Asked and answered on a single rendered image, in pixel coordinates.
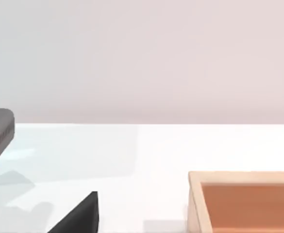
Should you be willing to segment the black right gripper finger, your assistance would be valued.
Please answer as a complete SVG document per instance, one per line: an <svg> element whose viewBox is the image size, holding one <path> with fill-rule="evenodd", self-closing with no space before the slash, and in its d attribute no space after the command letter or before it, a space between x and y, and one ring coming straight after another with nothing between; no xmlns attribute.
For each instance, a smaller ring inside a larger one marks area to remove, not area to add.
<svg viewBox="0 0 284 233"><path fill-rule="evenodd" d="M98 192L91 192L47 233L98 233Z"/></svg>

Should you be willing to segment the shallow salmon-coloured box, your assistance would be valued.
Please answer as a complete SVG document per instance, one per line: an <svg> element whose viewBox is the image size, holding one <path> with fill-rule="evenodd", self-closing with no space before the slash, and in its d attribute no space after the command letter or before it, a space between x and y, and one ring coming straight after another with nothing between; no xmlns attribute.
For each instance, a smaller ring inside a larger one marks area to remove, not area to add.
<svg viewBox="0 0 284 233"><path fill-rule="evenodd" d="M190 171L188 233L284 233L284 171Z"/></svg>

